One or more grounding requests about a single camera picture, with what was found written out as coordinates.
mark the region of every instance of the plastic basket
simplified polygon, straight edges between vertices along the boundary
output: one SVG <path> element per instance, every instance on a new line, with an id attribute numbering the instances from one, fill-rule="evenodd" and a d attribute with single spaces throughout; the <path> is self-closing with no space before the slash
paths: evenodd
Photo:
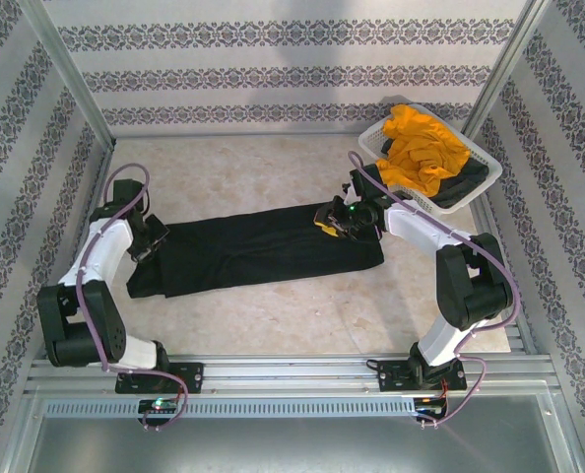
<path id="1" fill-rule="evenodd" d="M 454 204 L 452 207 L 448 207 L 447 209 L 443 209 L 428 199 L 425 195 L 417 192 L 416 190 L 410 189 L 408 187 L 404 187 L 402 185 L 396 185 L 396 189 L 400 189 L 407 194 L 411 195 L 427 212 L 433 215 L 444 215 L 444 214 L 451 214 L 461 207 L 468 205 L 471 201 L 477 198 L 481 193 L 485 192 L 488 187 L 495 183 L 495 181 L 500 177 L 502 174 L 502 166 L 500 163 L 495 160 L 492 156 L 490 156 L 483 148 L 477 146 L 472 140 L 468 139 L 464 135 L 462 135 L 459 131 L 454 129 L 444 120 L 439 118 L 437 115 L 432 113 L 427 108 L 418 105 L 416 103 L 408 103 L 408 106 L 411 106 L 415 110 L 425 113 L 427 115 L 434 116 L 436 119 L 441 121 L 444 125 L 448 127 L 450 131 L 452 131 L 457 138 L 461 140 L 461 142 L 470 148 L 470 156 L 475 160 L 483 163 L 489 169 L 487 173 L 487 178 L 483 181 L 479 186 L 477 186 L 472 192 L 466 195 L 463 199 L 459 202 Z M 377 123 L 371 125 L 367 130 L 362 133 L 358 137 L 358 144 L 361 148 L 363 148 L 367 153 L 369 153 L 372 157 L 376 160 L 380 158 L 386 158 L 381 153 L 382 145 L 387 141 L 387 137 L 382 133 L 382 126 L 384 122 L 387 121 L 391 116 L 387 116 L 383 120 L 378 121 Z"/>

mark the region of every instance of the patterned wallpaper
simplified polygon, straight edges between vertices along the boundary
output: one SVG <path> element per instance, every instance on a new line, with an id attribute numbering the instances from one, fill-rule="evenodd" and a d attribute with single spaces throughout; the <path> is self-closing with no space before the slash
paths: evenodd
<path id="1" fill-rule="evenodd" d="M 0 0 L 0 455 L 42 343 L 36 293 L 69 266 L 103 156 L 19 6 Z"/>
<path id="2" fill-rule="evenodd" d="M 52 0 L 116 136 L 361 131 L 407 99 L 461 126 L 525 0 Z"/>
<path id="3" fill-rule="evenodd" d="M 504 169 L 488 193 L 504 249 L 585 449 L 585 0 L 552 2 L 481 135 Z"/>

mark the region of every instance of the beige floor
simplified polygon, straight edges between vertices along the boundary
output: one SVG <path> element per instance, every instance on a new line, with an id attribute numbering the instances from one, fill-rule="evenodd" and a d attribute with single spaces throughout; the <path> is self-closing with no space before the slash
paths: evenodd
<path id="1" fill-rule="evenodd" d="M 167 224 L 330 200 L 347 180 L 354 136 L 124 139 L 111 168 L 146 166 L 152 212 Z M 138 177 L 137 171 L 125 176 Z M 469 209 L 449 217 L 474 232 Z M 130 333 L 163 341 L 171 354 L 310 355 L 406 353 L 437 317 L 434 265 L 396 237 L 385 263 L 350 274 L 130 300 L 124 258 L 111 290 Z M 467 351 L 509 351 L 504 331 Z"/>

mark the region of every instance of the black cloth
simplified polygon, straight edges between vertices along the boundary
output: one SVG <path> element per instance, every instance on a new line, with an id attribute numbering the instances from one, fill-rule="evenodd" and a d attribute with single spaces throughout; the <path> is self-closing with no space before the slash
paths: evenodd
<path id="1" fill-rule="evenodd" d="M 381 152 L 388 155 L 392 144 L 393 139 L 389 138 L 382 145 Z M 441 179 L 439 192 L 429 199 L 442 209 L 448 209 L 483 183 L 488 173 L 489 168 L 486 165 L 474 158 L 469 158 L 457 175 Z"/>
<path id="2" fill-rule="evenodd" d="M 138 264 L 126 284 L 128 294 L 171 298 L 359 271 L 384 261 L 379 241 L 335 238 L 316 227 L 321 205 L 170 224 L 152 259 Z"/>

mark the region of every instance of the yellow cloth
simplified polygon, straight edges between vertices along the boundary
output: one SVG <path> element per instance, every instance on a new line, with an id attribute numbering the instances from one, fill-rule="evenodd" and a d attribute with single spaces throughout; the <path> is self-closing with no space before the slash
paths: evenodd
<path id="1" fill-rule="evenodd" d="M 376 162 L 386 185 L 400 184 L 426 197 L 439 192 L 441 179 L 454 177 L 470 150 L 443 123 L 408 105 L 391 108 L 383 133 L 393 138 L 387 159 Z"/>

